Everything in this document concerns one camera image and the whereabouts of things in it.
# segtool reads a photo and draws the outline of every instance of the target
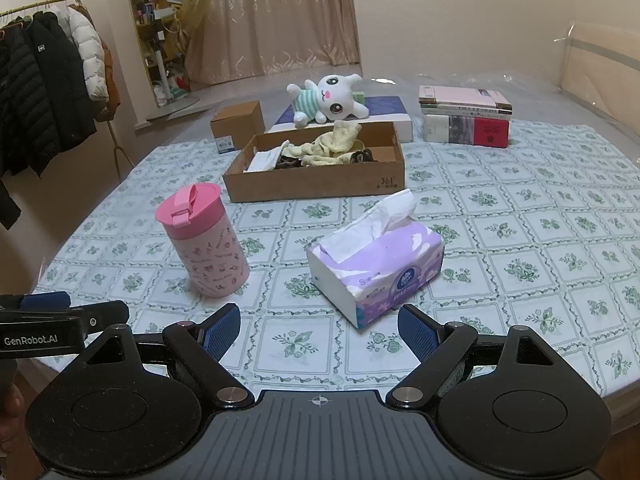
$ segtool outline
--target pink bottle lid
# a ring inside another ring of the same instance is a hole
[[[190,184],[164,200],[156,209],[156,220],[173,240],[185,240],[202,234],[225,214],[220,186],[209,182]]]

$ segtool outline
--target coat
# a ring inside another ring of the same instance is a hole
[[[7,163],[15,149],[12,139],[15,137],[16,128],[19,128],[18,118],[11,108],[8,95],[5,94],[8,87],[8,63],[9,48],[4,43],[0,43],[0,117],[6,117],[0,128],[0,176],[8,169]],[[0,180],[0,224],[8,229],[19,216],[20,208],[11,199],[2,180]]]
[[[77,10],[81,14],[83,14],[89,22],[93,25],[94,21],[91,19],[91,15],[89,11],[86,10],[83,6],[77,6],[76,4],[69,5],[72,9]],[[113,56],[111,55],[111,51],[102,38],[100,38],[102,42],[102,49],[104,50],[104,79],[107,83],[107,92],[109,93],[109,100],[107,104],[103,108],[103,110],[98,113],[98,116],[95,118],[98,122],[103,121],[111,121],[116,113],[118,106],[120,106],[120,93],[118,92],[118,87],[113,79]]]
[[[61,145],[47,88],[27,40],[25,28],[5,29],[9,59],[0,96],[0,128],[3,136],[6,131],[13,136],[7,169],[15,174],[29,165],[40,176]]]
[[[70,7],[56,11],[60,26],[80,53],[84,82],[92,101],[107,101],[109,91],[104,74],[104,50],[94,26],[80,12]]]
[[[49,94],[60,151],[65,152],[96,131],[94,104],[84,84],[82,60],[53,12],[36,12],[26,32]]]

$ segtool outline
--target plastic sheet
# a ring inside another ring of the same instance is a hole
[[[301,84],[307,78],[318,80],[324,75],[332,73],[346,75],[358,70],[358,66],[326,66],[314,70],[295,70],[261,79],[260,88],[255,88],[255,81],[252,79],[227,83],[225,93],[231,96],[216,102],[210,110],[174,135],[169,143],[209,139],[211,136],[209,121],[217,111],[229,104],[253,99],[260,100],[264,124],[269,129],[290,104],[289,96],[285,92],[288,83]],[[640,158],[640,137],[632,130],[586,102],[577,101],[558,86],[530,76],[510,72],[453,74],[446,78],[421,74],[411,77],[373,74],[364,76],[360,89],[364,90],[366,96],[400,96],[408,114],[414,120],[414,140],[421,140],[422,113],[417,95],[418,87],[424,84],[496,89],[513,105],[514,119],[555,124],[586,124],[595,128],[630,160],[636,161]],[[218,91],[218,88],[212,87],[201,90],[199,93],[203,99],[206,99],[208,94],[215,94]]]

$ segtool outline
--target white puffer jacket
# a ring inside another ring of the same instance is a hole
[[[78,48],[89,98],[91,101],[106,101],[109,92],[104,78],[104,50],[100,36],[91,22],[71,7],[56,10],[56,16],[66,36]]]

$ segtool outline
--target stuffed bunny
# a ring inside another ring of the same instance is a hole
[[[353,98],[351,86],[362,81],[358,74],[328,75],[316,85],[310,79],[305,81],[305,89],[298,85],[288,85],[287,92],[293,98],[293,123],[296,128],[304,128],[309,121],[324,124],[327,119],[335,121],[355,115],[364,119],[369,115],[365,105]]]

